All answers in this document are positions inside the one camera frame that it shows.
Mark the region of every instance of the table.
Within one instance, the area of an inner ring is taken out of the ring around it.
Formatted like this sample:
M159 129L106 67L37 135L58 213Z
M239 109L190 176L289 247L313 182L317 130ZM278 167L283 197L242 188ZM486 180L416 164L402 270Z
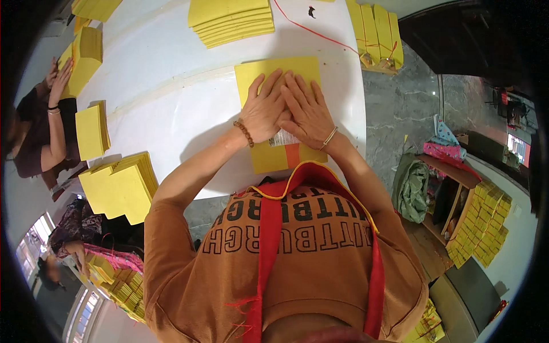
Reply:
M286 15L356 49L344 1L277 0ZM308 16L309 5L315 10ZM362 72L353 51L290 23L271 1L275 33L207 50L187 27L189 0L122 1L103 30L103 64L77 99L107 108L111 148L90 166L148 151L158 182L208 146L240 111L233 66L253 60L314 55L322 89L340 130L364 157L366 114ZM327 164L343 179L330 159ZM290 171L270 173L284 177ZM240 151L197 195L227 195L259 183L250 153Z

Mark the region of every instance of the woman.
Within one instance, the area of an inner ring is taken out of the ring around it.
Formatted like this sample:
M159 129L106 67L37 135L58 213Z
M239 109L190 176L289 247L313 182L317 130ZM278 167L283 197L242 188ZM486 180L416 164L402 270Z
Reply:
M239 122L154 195L145 318L162 342L400 342L421 318L427 285L389 194L337 131L319 86L281 75L258 93L260 75ZM231 156L280 128L330 155L352 193L305 163L288 181L232 195L194 251L185 208Z
M50 171L66 160L71 161L68 166L75 166L75 162L80 161L75 106L68 102L59 103L71 69L72 58L61 72L52 59L48 75L21 100L10 122L8 149L22 178ZM55 178L67 167L57 170Z
M103 215L95 215L87 201L76 199L67 206L59 225L49 235L48 246L52 254L46 259L48 275L55 275L57 259L73 255L79 272L89 277L85 243L132 253L142 260L143 243L138 239L142 228L142 224L130 225L125 216L108 220Z

